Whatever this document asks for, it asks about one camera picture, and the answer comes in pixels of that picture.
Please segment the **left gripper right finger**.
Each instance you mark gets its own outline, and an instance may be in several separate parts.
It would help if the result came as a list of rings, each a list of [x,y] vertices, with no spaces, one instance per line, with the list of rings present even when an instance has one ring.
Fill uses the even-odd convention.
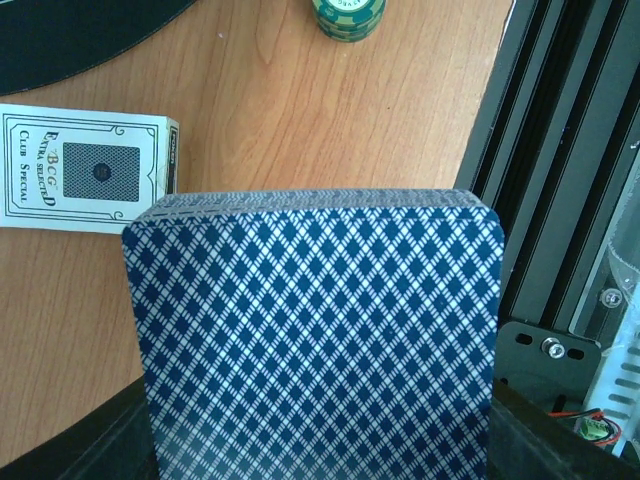
[[[580,438],[504,383],[493,382],[489,479],[637,479],[639,470]]]

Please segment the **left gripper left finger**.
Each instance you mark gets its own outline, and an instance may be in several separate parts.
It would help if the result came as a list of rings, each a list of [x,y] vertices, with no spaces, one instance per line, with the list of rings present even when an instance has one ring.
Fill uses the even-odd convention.
[[[1,468],[3,479],[157,479],[144,380]]]

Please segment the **green poker chip stack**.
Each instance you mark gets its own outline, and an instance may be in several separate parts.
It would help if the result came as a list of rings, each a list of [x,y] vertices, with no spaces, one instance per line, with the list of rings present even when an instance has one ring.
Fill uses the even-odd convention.
[[[386,0],[312,0],[320,30],[329,38],[355,43],[367,38],[380,24]]]

